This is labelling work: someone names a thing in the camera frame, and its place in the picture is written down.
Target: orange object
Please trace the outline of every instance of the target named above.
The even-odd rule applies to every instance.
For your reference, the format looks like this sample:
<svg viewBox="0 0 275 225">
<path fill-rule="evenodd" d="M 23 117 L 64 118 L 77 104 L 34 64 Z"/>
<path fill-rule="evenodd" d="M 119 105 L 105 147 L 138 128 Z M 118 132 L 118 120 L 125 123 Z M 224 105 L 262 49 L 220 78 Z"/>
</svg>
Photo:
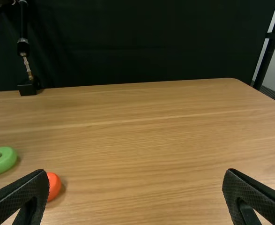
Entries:
<svg viewBox="0 0 275 225">
<path fill-rule="evenodd" d="M 61 189 L 61 180 L 59 176 L 54 174 L 53 172 L 47 172 L 47 176 L 50 183 L 50 191 L 48 196 L 48 202 L 52 201 L 59 193 Z"/>
</svg>

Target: black stand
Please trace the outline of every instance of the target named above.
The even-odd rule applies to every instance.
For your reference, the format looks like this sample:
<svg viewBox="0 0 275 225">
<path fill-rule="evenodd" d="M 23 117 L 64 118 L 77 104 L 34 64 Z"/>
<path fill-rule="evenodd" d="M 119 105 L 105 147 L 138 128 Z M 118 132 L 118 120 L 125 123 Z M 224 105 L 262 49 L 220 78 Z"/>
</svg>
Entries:
<svg viewBox="0 0 275 225">
<path fill-rule="evenodd" d="M 270 61 L 272 60 L 274 51 L 275 51 L 275 24 L 273 28 L 273 32 L 267 34 L 266 38 L 269 38 L 267 48 L 265 50 L 260 68 L 258 70 L 258 74 L 255 80 L 255 83 L 253 87 L 257 90 L 260 90 L 265 74 L 267 73 L 268 66 L 270 64 Z"/>
</svg>

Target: black base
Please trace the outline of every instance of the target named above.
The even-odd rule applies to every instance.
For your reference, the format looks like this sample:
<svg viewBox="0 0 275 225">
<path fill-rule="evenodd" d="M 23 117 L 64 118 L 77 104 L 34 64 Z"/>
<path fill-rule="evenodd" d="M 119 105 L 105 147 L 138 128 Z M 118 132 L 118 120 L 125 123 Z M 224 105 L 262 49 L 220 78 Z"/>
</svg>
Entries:
<svg viewBox="0 0 275 225">
<path fill-rule="evenodd" d="M 40 89 L 39 81 L 36 77 L 33 81 L 22 81 L 17 87 L 21 96 L 36 95 L 37 91 Z"/>
</svg>

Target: black clamp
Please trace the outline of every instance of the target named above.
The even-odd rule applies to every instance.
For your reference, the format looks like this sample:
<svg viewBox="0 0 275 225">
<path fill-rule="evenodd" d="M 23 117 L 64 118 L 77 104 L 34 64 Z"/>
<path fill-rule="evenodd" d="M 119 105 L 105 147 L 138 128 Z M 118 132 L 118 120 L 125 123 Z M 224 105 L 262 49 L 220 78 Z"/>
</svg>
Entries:
<svg viewBox="0 0 275 225">
<path fill-rule="evenodd" d="M 267 33 L 265 35 L 265 38 L 268 38 L 268 39 L 275 39 L 275 33 Z"/>
</svg>

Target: black backdrop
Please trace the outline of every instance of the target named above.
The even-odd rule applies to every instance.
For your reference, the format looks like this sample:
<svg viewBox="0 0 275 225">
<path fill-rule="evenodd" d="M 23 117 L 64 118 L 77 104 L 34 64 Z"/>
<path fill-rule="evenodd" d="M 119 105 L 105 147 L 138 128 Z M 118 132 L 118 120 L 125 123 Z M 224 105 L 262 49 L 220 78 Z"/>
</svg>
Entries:
<svg viewBox="0 0 275 225">
<path fill-rule="evenodd" d="M 250 83 L 275 0 L 29 0 L 44 87 L 233 77 Z M 0 90 L 26 78 L 18 5 L 0 15 Z"/>
</svg>

